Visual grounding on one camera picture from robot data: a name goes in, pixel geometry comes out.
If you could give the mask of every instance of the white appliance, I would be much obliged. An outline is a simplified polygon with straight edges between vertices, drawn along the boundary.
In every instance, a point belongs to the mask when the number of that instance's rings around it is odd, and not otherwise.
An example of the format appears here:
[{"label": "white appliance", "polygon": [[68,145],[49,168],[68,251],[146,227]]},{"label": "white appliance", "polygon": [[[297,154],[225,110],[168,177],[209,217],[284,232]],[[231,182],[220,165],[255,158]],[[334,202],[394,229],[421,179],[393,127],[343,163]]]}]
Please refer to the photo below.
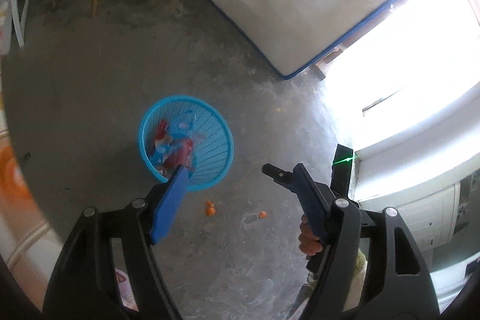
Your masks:
[{"label": "white appliance", "polygon": [[[423,198],[405,199],[405,203],[401,205],[388,204],[388,197],[384,197],[382,201],[385,201],[385,207],[393,206],[400,212],[423,252],[452,239],[459,200],[460,182]],[[366,200],[360,204],[363,209],[372,210],[369,208],[369,202],[372,201],[373,199]]]}]

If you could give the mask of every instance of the metal screw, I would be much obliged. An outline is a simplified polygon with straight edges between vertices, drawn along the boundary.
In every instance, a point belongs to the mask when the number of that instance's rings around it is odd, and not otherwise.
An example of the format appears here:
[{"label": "metal screw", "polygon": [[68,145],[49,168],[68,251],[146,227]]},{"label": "metal screw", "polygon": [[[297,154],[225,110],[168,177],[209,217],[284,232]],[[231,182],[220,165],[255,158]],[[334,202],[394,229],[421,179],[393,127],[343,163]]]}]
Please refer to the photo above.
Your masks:
[{"label": "metal screw", "polygon": [[346,208],[349,205],[349,200],[345,198],[337,198],[335,200],[335,205],[339,208]]},{"label": "metal screw", "polygon": [[95,214],[95,208],[93,206],[89,207],[89,208],[86,208],[84,211],[83,211],[83,215],[85,217],[92,217],[93,215]]},{"label": "metal screw", "polygon": [[388,214],[390,217],[395,217],[398,214],[397,209],[395,208],[386,208],[385,213]]},{"label": "metal screw", "polygon": [[143,208],[145,206],[145,200],[143,198],[137,198],[136,200],[134,200],[131,205],[135,208],[135,209],[140,209],[140,208]]}]

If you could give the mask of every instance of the human hand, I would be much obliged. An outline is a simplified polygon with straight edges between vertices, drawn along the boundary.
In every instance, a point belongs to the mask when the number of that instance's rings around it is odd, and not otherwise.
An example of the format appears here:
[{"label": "human hand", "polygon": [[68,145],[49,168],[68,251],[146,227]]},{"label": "human hand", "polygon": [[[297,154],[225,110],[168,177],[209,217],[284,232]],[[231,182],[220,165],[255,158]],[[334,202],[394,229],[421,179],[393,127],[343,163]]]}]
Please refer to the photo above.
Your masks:
[{"label": "human hand", "polygon": [[307,216],[305,215],[301,217],[300,231],[301,234],[298,238],[300,246],[298,248],[300,248],[301,252],[305,255],[313,256],[323,250],[322,245],[317,241],[318,238],[311,231],[310,226],[308,225]]}]

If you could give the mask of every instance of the bright window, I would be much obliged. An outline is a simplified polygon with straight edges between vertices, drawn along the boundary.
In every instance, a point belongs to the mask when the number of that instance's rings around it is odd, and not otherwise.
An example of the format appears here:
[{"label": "bright window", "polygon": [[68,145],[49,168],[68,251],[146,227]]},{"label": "bright window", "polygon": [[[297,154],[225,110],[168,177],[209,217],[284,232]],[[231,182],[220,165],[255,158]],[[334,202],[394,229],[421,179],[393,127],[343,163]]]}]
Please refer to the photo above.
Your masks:
[{"label": "bright window", "polygon": [[353,147],[362,158],[479,80],[480,26],[468,0],[409,0],[339,55],[325,84],[356,112]]}]

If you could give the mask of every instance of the concrete floor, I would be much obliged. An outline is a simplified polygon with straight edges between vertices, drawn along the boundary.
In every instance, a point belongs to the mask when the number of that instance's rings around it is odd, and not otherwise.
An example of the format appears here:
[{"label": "concrete floor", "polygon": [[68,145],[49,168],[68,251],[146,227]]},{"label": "concrete floor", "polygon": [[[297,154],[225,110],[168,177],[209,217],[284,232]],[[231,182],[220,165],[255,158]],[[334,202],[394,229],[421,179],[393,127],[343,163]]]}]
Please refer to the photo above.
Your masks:
[{"label": "concrete floor", "polygon": [[85,207],[145,196],[143,114],[167,95],[199,97],[228,122],[235,158],[220,184],[186,195],[155,257],[185,319],[284,319],[306,276],[302,210],[261,166],[304,162],[330,182],[350,139],[318,74],[281,80],[207,0],[99,0],[95,19],[88,4],[32,0],[26,47],[3,63],[13,146],[41,209],[65,239]]}]

